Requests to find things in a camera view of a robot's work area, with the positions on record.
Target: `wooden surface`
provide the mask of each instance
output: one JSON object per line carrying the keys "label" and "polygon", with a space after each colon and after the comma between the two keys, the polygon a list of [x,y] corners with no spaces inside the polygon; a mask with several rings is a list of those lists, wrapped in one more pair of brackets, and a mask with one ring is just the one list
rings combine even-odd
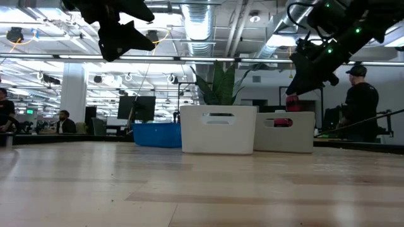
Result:
{"label": "wooden surface", "polygon": [[19,146],[0,151],[0,226],[402,227],[404,157]]}

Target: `blue bin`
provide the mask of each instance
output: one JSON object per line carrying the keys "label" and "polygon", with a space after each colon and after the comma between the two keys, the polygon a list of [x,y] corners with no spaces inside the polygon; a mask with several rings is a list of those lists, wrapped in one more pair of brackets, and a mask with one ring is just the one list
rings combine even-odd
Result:
{"label": "blue bin", "polygon": [[174,123],[132,124],[133,139],[139,146],[181,148],[181,125]]}

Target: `white column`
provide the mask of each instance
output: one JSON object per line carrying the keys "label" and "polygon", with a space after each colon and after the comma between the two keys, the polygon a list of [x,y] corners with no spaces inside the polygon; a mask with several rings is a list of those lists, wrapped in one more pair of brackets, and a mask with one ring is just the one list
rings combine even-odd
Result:
{"label": "white column", "polygon": [[88,75],[82,63],[64,63],[61,110],[74,122],[85,121]]}
{"label": "white column", "polygon": [[399,62],[404,62],[404,52],[403,51],[398,51],[397,55],[398,55],[398,61]]}

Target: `white storage bin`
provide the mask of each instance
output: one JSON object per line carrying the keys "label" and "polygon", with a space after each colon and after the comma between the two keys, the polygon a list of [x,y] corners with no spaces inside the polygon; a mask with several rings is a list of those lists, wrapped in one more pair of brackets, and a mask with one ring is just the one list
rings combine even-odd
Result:
{"label": "white storage bin", "polygon": [[[182,151],[199,154],[252,154],[256,107],[183,106]],[[232,114],[214,117],[208,114]]]}
{"label": "white storage bin", "polygon": [[[314,113],[258,113],[254,150],[312,153]],[[274,127],[275,119],[291,119],[291,127]]]}

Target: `man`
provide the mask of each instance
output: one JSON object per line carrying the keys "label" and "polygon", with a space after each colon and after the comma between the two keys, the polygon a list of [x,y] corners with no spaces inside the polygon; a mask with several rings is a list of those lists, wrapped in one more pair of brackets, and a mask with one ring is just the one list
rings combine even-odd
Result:
{"label": "man", "polygon": [[[7,90],[0,88],[0,114],[15,118],[14,103],[7,100]],[[0,131],[7,132],[11,130],[12,121],[5,116],[0,116]]]}
{"label": "man", "polygon": [[62,110],[59,113],[59,121],[56,124],[58,134],[76,133],[76,124],[69,117],[70,113],[67,110]]}
{"label": "man", "polygon": [[[351,125],[376,116],[376,109],[379,103],[377,90],[365,82],[367,69],[358,65],[347,71],[352,87],[348,90],[347,109],[343,113],[340,127]],[[359,142],[374,142],[377,136],[377,120],[372,120],[344,130],[348,139]]]}

